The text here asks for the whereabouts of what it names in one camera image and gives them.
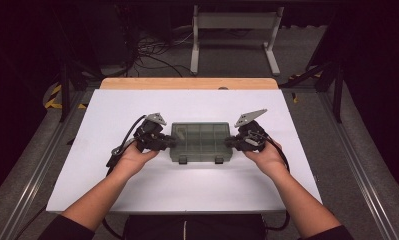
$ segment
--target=black sleeve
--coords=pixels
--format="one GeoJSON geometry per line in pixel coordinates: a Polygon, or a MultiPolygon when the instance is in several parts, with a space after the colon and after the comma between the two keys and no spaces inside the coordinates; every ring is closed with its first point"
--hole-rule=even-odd
{"type": "Polygon", "coordinates": [[[352,240],[352,235],[348,232],[345,226],[338,226],[315,236],[309,237],[306,240],[352,240]]]}
{"type": "Polygon", "coordinates": [[[54,240],[54,239],[92,239],[94,232],[84,226],[58,215],[47,228],[43,231],[38,239],[54,240]]]}

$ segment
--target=white tabletop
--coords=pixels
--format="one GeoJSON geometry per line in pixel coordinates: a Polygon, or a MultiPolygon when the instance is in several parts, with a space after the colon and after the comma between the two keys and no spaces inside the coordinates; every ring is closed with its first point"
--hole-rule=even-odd
{"type": "MultiPolygon", "coordinates": [[[[228,122],[268,109],[257,122],[283,145],[291,174],[321,202],[281,90],[96,90],[49,199],[61,212],[103,179],[111,150],[142,115],[159,112],[168,123],[228,122]]],[[[136,214],[253,213],[285,209],[272,181],[242,152],[229,162],[172,162],[169,149],[132,177],[111,212],[136,214]]]]}

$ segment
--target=human arm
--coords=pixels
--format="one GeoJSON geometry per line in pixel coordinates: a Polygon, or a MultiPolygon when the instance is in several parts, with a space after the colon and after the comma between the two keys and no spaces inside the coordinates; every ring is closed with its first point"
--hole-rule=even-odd
{"type": "Polygon", "coordinates": [[[136,145],[137,142],[133,142],[125,150],[114,170],[61,215],[95,231],[124,189],[126,182],[159,153],[141,153],[136,145]]]}
{"type": "Polygon", "coordinates": [[[244,153],[273,180],[301,238],[341,226],[336,217],[290,175],[273,145],[266,142],[263,151],[244,153]]]}

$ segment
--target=human hand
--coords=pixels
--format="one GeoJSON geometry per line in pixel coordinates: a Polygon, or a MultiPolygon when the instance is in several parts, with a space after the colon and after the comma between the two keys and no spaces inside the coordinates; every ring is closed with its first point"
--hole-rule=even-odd
{"type": "Polygon", "coordinates": [[[159,151],[149,151],[141,153],[137,149],[137,141],[134,141],[128,146],[118,161],[113,172],[117,171],[124,174],[132,175],[138,173],[143,166],[152,158],[158,155],[159,151]]]}
{"type": "MultiPolygon", "coordinates": [[[[280,149],[282,148],[278,142],[274,141],[274,143],[280,149]]],[[[275,173],[288,172],[277,149],[268,141],[265,141],[265,148],[261,152],[246,151],[243,153],[246,157],[254,161],[263,173],[271,178],[274,177],[275,173]]]]}

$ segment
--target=person's right arm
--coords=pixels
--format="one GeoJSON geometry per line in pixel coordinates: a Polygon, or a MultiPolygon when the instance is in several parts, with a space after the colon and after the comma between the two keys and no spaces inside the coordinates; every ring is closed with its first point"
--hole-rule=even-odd
{"type": "Polygon", "coordinates": [[[290,175],[273,145],[266,142],[263,151],[244,154],[273,180],[301,238],[341,226],[336,217],[290,175]]]}

